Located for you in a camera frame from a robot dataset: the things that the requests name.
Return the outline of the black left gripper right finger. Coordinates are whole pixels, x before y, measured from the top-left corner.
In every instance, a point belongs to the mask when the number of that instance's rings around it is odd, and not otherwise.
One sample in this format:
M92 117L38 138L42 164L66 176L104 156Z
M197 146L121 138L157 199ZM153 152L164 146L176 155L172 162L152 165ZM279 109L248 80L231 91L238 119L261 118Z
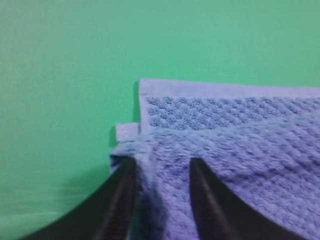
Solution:
M245 203L202 158L190 160L189 195L201 240L302 239Z

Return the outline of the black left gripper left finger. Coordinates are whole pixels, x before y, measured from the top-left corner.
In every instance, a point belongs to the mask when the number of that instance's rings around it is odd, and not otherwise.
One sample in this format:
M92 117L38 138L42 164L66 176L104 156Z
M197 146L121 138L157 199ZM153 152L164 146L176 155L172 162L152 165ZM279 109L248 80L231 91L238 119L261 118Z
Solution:
M136 205L137 163L122 157L113 174L72 211L26 240L126 240Z

